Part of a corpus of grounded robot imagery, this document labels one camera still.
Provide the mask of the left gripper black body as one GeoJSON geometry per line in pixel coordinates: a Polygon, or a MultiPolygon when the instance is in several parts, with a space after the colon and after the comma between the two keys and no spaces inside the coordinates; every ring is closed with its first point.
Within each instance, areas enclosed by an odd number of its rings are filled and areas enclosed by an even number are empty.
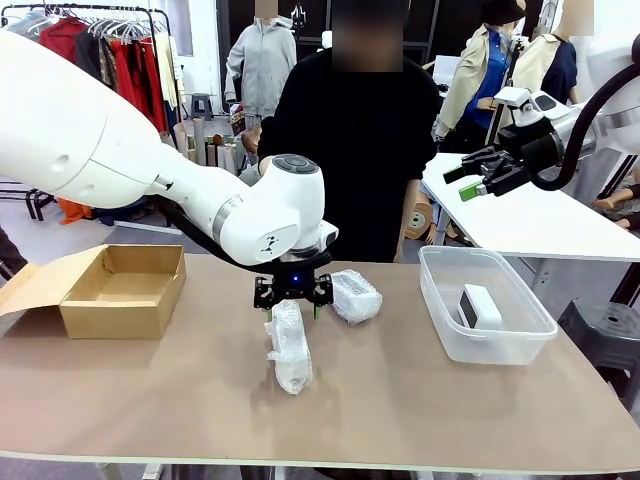
{"type": "Polygon", "coordinates": [[[311,260],[275,263],[271,269],[274,300],[317,301],[320,290],[315,269],[315,262],[311,260]]]}

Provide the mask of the bubble-wrapped clock grey face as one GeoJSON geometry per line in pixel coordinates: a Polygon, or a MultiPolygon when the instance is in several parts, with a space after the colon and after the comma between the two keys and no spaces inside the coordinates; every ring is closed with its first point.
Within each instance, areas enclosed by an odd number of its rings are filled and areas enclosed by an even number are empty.
{"type": "Polygon", "coordinates": [[[346,269],[331,274],[335,313],[350,326],[377,315],[382,306],[381,293],[359,272],[346,269]]]}

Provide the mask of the long bubble-wrapped clock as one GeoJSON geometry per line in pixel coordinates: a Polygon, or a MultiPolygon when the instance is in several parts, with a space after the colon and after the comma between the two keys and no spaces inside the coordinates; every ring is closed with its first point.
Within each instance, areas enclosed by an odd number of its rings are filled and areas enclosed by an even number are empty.
{"type": "Polygon", "coordinates": [[[278,384],[289,395],[300,394],[313,380],[313,367],[299,304],[281,301],[264,327],[272,345],[267,359],[274,363],[278,384]]]}

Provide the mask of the unwrapped white clock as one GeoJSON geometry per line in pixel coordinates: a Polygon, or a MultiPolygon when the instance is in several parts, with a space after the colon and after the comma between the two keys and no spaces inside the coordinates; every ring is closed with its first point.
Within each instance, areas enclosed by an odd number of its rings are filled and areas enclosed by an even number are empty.
{"type": "Polygon", "coordinates": [[[503,327],[502,315],[493,298],[480,285],[464,285],[457,312],[461,324],[467,328],[498,331],[503,327]]]}

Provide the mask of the person's left forearm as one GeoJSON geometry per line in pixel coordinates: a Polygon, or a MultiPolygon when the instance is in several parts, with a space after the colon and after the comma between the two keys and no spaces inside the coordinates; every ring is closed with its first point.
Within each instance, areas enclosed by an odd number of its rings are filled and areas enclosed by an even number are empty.
{"type": "Polygon", "coordinates": [[[407,183],[407,188],[406,188],[406,193],[404,198],[402,221],[400,226],[396,254],[394,258],[395,263],[401,263],[403,260],[403,245],[404,245],[404,239],[406,236],[406,230],[409,226],[409,221],[412,218],[412,214],[414,212],[415,205],[416,205],[416,199],[419,192],[420,192],[420,181],[417,179],[410,180],[407,183]]]}

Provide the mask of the thick brown paper roll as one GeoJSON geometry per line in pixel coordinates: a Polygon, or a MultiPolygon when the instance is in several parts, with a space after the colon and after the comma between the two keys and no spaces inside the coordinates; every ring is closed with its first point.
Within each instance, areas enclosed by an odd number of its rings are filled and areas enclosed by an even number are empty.
{"type": "Polygon", "coordinates": [[[430,199],[419,191],[415,197],[415,206],[409,217],[405,237],[410,240],[426,240],[433,223],[433,207],[430,199]]]}

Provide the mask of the black tripod stand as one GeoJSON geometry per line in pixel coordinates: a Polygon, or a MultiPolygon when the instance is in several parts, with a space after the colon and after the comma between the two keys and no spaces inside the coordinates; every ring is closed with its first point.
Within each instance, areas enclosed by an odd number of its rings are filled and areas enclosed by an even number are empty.
{"type": "MultiPolygon", "coordinates": [[[[513,74],[516,67],[516,62],[519,59],[522,51],[525,49],[526,40],[527,40],[526,37],[522,37],[520,35],[515,35],[511,39],[511,46],[508,54],[509,68],[503,78],[502,87],[508,87],[513,85],[513,74]]],[[[504,104],[499,103],[492,117],[490,129],[488,131],[488,135],[486,138],[487,145],[493,144],[496,139],[496,134],[500,126],[503,111],[504,111],[504,104]]]]}

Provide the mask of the person in black sweater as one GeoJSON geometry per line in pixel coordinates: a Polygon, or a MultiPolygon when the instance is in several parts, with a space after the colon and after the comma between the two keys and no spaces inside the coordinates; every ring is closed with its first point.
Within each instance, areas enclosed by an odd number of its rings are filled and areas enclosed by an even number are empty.
{"type": "Polygon", "coordinates": [[[261,125],[260,159],[297,154],[322,170],[336,260],[394,262],[407,183],[421,181],[436,155],[439,93],[403,54],[410,8],[411,0],[333,0],[331,47],[295,65],[261,125]]]}

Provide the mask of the white metal bar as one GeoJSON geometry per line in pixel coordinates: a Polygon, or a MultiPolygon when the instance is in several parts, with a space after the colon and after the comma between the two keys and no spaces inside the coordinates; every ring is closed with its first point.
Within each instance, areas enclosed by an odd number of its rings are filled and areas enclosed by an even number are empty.
{"type": "Polygon", "coordinates": [[[154,233],[168,234],[180,236],[183,232],[179,229],[173,227],[161,227],[156,225],[144,224],[144,223],[136,223],[136,222],[127,222],[127,221],[115,221],[114,226],[127,228],[127,229],[135,229],[141,231],[148,231],[154,233]]]}

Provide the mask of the open brown cardboard box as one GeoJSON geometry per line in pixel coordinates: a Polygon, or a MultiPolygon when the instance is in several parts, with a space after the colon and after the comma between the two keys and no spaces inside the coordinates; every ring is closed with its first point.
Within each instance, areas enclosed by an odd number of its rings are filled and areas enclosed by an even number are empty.
{"type": "Polygon", "coordinates": [[[72,339],[158,340],[185,280],[179,245],[100,245],[26,265],[0,287],[0,317],[56,307],[72,339]]]}

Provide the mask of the grey paper roll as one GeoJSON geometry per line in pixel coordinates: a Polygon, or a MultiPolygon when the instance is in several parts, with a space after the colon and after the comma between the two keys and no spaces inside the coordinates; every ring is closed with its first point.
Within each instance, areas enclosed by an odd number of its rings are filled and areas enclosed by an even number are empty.
{"type": "Polygon", "coordinates": [[[188,145],[186,143],[186,136],[184,133],[182,132],[178,132],[178,133],[168,133],[168,132],[162,132],[160,134],[160,139],[161,141],[174,148],[175,150],[177,150],[181,155],[183,156],[187,156],[188,155],[188,145]]]}

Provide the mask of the grey plastic stool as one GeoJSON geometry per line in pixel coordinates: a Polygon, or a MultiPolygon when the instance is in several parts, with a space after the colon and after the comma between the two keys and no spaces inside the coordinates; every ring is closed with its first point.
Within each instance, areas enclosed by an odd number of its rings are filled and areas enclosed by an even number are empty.
{"type": "Polygon", "coordinates": [[[213,118],[213,108],[208,94],[193,93],[191,95],[191,118],[210,121],[213,118]]]}

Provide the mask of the cream hanging garment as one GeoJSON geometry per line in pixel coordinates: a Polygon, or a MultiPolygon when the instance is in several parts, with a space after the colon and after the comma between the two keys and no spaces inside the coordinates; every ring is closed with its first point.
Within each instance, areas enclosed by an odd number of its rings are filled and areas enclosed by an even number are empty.
{"type": "Polygon", "coordinates": [[[176,41],[168,32],[158,32],[155,45],[162,96],[172,109],[176,109],[183,100],[184,91],[176,41]]]}

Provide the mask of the dark hanging garment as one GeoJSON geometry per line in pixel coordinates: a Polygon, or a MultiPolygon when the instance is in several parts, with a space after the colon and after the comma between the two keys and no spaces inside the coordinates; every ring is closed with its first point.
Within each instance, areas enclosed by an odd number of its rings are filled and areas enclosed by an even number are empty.
{"type": "Polygon", "coordinates": [[[113,91],[117,90],[117,74],[108,42],[85,28],[75,36],[75,64],[113,91]]]}

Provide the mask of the black clothes rack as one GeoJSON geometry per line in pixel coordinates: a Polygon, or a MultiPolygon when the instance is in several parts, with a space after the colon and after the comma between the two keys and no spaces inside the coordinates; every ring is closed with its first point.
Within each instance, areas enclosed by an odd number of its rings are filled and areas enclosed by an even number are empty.
{"type": "MultiPolygon", "coordinates": [[[[171,35],[169,18],[164,11],[139,5],[125,6],[121,3],[99,5],[90,0],[55,0],[52,3],[47,0],[18,0],[16,3],[0,6],[0,28],[4,29],[9,23],[33,10],[49,17],[51,26],[63,18],[77,18],[87,25],[91,34],[105,39],[109,46],[112,40],[129,44],[150,38],[159,75],[155,34],[166,31],[171,35]]],[[[173,133],[174,127],[181,121],[180,105],[172,109],[165,100],[164,105],[167,132],[173,133]]]]}

